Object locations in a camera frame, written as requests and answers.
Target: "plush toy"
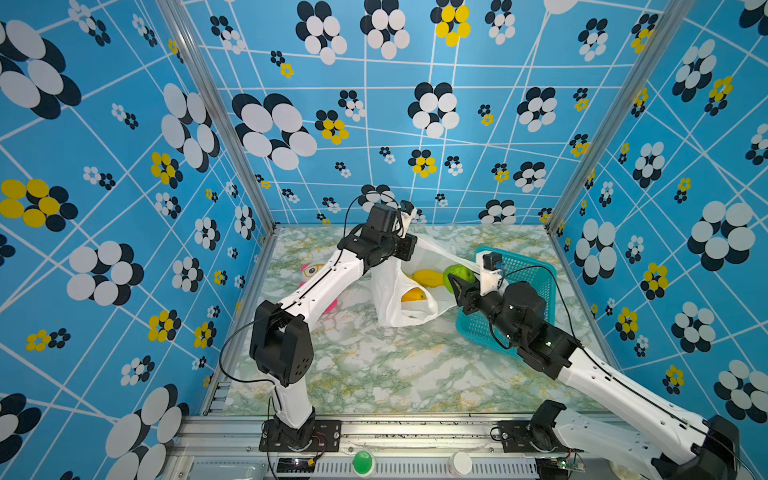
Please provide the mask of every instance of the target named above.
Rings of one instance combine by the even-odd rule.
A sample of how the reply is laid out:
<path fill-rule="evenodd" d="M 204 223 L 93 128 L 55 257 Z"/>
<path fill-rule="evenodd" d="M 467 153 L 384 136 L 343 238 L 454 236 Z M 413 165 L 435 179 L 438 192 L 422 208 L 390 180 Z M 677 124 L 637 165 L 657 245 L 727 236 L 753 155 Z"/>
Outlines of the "plush toy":
<path fill-rule="evenodd" d="M 307 279 L 310 279 L 313 276 L 315 276 L 315 273 L 319 272 L 320 269 L 323 268 L 323 265 L 324 265 L 324 263 L 315 263 L 314 265 L 309 265 L 309 264 L 302 265 L 301 273 L 303 273 L 304 276 Z M 326 308 L 326 312 L 325 313 L 328 313 L 328 312 L 332 311 L 333 309 L 335 309 L 336 305 L 339 305 L 339 301 L 338 300 L 334 300 L 333 303 L 331 303 L 328 306 L 328 308 Z"/>

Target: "basket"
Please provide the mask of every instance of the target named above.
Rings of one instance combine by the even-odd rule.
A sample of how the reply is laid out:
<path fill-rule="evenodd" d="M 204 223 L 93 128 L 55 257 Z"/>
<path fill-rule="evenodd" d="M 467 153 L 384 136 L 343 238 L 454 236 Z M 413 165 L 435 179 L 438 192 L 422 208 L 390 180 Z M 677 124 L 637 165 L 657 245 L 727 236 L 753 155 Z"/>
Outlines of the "basket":
<path fill-rule="evenodd" d="M 557 277 L 557 270 L 546 262 L 536 260 L 525 255 L 508 252 L 506 250 L 499 250 L 490 247 L 479 247 L 475 252 L 496 252 L 502 255 L 502 261 L 504 262 L 503 271 L 511 272 L 524 266 L 540 265 L 552 272 L 552 275 Z M 517 272 L 511 276 L 508 276 L 506 280 L 512 284 L 525 280 L 530 283 L 531 286 L 547 302 L 547 309 L 545 311 L 545 320 L 554 325 L 554 310 L 557 294 L 557 286 L 552 276 L 545 272 L 541 268 L 529 268 L 521 272 Z M 488 330 L 488 319 L 480 312 L 475 312 L 472 315 L 465 315 L 464 310 L 460 309 L 458 312 L 458 318 L 456 319 L 456 329 L 462 334 L 464 338 L 477 345 L 484 346 L 487 349 L 494 350 L 495 352 L 503 353 L 505 355 L 520 358 L 517 354 L 517 349 L 504 350 L 501 348 Z M 493 327 L 496 338 L 505 339 L 501 332 Z"/>

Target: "blue patterned wallpaper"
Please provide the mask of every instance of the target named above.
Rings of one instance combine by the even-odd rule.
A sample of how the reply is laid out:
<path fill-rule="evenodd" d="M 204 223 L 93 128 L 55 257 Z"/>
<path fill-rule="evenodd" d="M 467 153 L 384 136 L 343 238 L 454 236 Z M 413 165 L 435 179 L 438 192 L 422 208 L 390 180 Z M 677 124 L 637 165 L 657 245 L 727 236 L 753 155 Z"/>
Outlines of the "blue patterned wallpaper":
<path fill-rule="evenodd" d="M 734 422 L 752 469 L 768 432 L 765 7 L 695 5 L 557 229 L 621 370 Z"/>
<path fill-rule="evenodd" d="M 153 2 L 0 12 L 0 478 L 154 478 L 264 232 Z"/>
<path fill-rule="evenodd" d="M 276 221 L 537 223 L 666 0 L 184 5 Z"/>

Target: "marble tabletop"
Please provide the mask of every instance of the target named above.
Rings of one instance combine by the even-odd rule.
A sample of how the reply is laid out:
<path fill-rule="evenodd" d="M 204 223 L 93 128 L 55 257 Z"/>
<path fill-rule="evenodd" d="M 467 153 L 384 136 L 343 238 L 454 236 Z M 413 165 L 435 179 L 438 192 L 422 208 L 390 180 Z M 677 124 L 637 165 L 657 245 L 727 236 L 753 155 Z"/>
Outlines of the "marble tabletop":
<path fill-rule="evenodd" d="M 534 257 L 558 271 L 576 337 L 602 355 L 587 313 L 571 288 L 543 226 L 412 226 L 473 259 L 478 247 L 495 247 Z M 304 264 L 325 263 L 336 249 L 341 227 L 281 227 L 261 296 L 276 302 L 305 278 Z M 371 303 L 370 273 L 338 298 L 312 332 L 315 358 L 306 374 L 310 400 L 319 415 L 420 412 L 533 412 L 553 399 L 581 412 L 605 408 L 593 399 L 535 372 L 522 360 L 464 339 L 455 328 L 458 308 L 420 326 L 380 326 Z M 556 325 L 570 331 L 561 301 Z M 261 376 L 243 336 L 235 376 Z M 271 387 L 232 382 L 224 415 L 264 415 Z"/>

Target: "green fruit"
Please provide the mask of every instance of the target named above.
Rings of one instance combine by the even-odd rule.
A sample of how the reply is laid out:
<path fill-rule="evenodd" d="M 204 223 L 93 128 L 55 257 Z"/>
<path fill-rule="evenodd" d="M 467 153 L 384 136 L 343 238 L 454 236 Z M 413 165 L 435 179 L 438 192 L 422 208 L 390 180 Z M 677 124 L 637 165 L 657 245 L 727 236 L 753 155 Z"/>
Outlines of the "green fruit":
<path fill-rule="evenodd" d="M 447 288 L 450 293 L 453 293 L 453 287 L 451 286 L 451 282 L 448 280 L 448 275 L 450 273 L 470 283 L 475 281 L 475 274 L 469 268 L 463 265 L 451 265 L 442 273 L 442 282 L 445 284 L 445 288 Z"/>

